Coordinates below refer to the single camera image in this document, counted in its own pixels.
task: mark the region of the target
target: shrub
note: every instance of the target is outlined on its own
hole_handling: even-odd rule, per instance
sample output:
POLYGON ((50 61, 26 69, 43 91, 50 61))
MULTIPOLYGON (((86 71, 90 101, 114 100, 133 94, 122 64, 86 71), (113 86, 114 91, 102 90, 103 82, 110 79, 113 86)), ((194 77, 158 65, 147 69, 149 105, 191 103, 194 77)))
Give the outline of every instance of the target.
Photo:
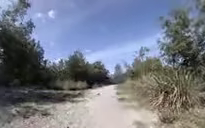
POLYGON ((145 61, 135 60, 133 63, 133 79, 140 79, 152 72, 159 71, 162 63, 158 58, 147 58, 145 61))

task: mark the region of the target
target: dry grass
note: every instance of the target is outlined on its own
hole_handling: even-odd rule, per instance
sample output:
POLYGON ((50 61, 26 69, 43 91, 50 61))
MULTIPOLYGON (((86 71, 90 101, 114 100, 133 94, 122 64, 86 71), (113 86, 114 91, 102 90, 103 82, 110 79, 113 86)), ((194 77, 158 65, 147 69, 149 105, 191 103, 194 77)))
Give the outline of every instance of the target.
POLYGON ((200 85, 200 81, 189 72, 166 69, 143 76, 137 81, 127 81, 118 90, 119 93, 130 95, 131 100, 140 105, 156 110, 161 122, 181 124, 182 115, 203 106, 205 96, 200 95, 203 89, 200 85))

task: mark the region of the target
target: cloud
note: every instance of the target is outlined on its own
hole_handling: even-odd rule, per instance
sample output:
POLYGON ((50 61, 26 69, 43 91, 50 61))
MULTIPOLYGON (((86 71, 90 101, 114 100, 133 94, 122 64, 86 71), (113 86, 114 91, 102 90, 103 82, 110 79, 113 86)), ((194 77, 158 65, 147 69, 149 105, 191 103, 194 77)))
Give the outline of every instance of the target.
POLYGON ((108 48, 91 54, 86 55, 86 58, 90 62, 97 60, 103 61, 111 72, 117 63, 132 63, 135 52, 140 49, 141 46, 148 47, 150 49, 149 55, 158 56, 159 50, 157 45, 157 39, 161 34, 145 38, 143 40, 135 40, 130 42, 124 42, 119 45, 109 46, 108 48))
POLYGON ((34 19, 40 19, 43 23, 46 22, 45 14, 38 12, 34 14, 34 19))
POLYGON ((86 49, 84 52, 85 53, 90 53, 90 52, 92 52, 92 50, 86 49))
POLYGON ((48 17, 52 18, 52 19, 55 19, 55 10, 48 11, 48 17))
POLYGON ((42 17, 44 16, 44 14, 38 12, 38 13, 35 14, 35 16, 36 16, 37 18, 42 18, 42 17))

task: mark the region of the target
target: bush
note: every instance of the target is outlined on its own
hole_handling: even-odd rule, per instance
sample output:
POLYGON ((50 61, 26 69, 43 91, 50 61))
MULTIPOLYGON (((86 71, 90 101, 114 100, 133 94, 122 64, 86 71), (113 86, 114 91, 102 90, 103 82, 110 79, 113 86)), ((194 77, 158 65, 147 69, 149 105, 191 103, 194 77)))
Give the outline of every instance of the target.
POLYGON ((149 104, 159 113, 160 120, 171 123, 179 114, 202 105, 205 101, 204 82, 193 73, 162 67, 159 70, 143 69, 138 79, 127 81, 120 90, 124 90, 133 100, 149 104))

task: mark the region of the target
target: grass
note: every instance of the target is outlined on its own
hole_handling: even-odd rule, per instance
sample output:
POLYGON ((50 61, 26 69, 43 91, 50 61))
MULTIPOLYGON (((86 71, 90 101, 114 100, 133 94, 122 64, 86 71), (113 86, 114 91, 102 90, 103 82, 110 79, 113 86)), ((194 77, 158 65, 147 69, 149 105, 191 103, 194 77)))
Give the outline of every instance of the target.
POLYGON ((205 82, 201 78, 182 69, 160 65, 153 67, 156 70, 140 70, 140 67, 151 69, 142 65, 135 71, 140 77, 120 85, 118 93, 127 94, 131 100, 155 110, 167 128, 205 127, 205 82))

